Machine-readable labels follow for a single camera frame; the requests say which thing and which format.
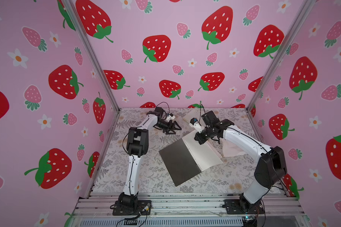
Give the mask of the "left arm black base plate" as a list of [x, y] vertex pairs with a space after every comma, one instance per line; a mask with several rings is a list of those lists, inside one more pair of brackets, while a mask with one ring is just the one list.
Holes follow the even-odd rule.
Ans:
[[150, 215], [151, 208], [151, 200], [140, 200], [130, 206], [123, 205], [119, 201], [116, 201], [115, 204], [110, 207], [113, 216]]

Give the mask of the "white spiral notebook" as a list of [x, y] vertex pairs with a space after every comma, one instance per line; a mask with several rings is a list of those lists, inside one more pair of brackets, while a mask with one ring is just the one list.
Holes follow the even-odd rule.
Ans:
[[197, 118], [197, 120], [199, 121], [199, 123], [202, 125], [202, 126], [205, 126], [205, 123], [202, 119], [202, 112], [199, 108], [190, 108], [189, 109], [190, 112], [187, 113], [184, 117], [183, 117], [183, 120], [186, 121], [187, 123], [190, 123], [190, 120], [192, 118]]

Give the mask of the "torn lined paper page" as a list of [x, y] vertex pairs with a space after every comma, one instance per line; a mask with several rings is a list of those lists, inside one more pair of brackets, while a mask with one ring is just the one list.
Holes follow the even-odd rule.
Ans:
[[224, 158], [243, 156], [246, 154], [241, 148], [239, 148], [237, 145], [233, 144], [230, 141], [221, 139], [221, 143], [222, 143], [222, 156]]

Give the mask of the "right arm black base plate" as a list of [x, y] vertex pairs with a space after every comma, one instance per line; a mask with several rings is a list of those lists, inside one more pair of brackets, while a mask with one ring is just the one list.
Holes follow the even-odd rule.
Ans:
[[250, 204], [244, 200], [224, 200], [222, 208], [226, 209], [227, 214], [230, 215], [257, 215], [265, 214], [264, 206], [261, 200], [255, 204]]

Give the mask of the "dark brown spiral notebook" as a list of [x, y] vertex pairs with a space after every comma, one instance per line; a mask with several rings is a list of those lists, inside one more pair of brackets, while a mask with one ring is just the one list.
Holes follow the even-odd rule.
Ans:
[[190, 180], [203, 171], [222, 164], [221, 155], [208, 141], [200, 145], [193, 130], [173, 144], [161, 149], [160, 156], [175, 186]]

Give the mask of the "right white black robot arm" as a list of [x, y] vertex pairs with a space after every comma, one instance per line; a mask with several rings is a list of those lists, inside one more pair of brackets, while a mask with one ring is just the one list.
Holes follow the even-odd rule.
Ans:
[[197, 118], [192, 118], [189, 123], [198, 131], [194, 139], [200, 145], [214, 137], [225, 139], [241, 148], [257, 163], [254, 180], [239, 199], [240, 207], [251, 209], [287, 174], [283, 149], [278, 146], [273, 148], [254, 139], [228, 119], [220, 121], [213, 111], [203, 114], [201, 118], [205, 126]]

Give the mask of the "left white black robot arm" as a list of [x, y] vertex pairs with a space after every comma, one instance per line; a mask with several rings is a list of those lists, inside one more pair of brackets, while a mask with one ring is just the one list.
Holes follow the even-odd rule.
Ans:
[[161, 107], [155, 107], [138, 126], [129, 128], [127, 145], [123, 148], [128, 154], [128, 171], [123, 192], [119, 196], [121, 205], [133, 210], [138, 207], [138, 177], [142, 157], [149, 148], [149, 129], [155, 128], [166, 135], [174, 135], [181, 130], [175, 118], [174, 114], [166, 114]]

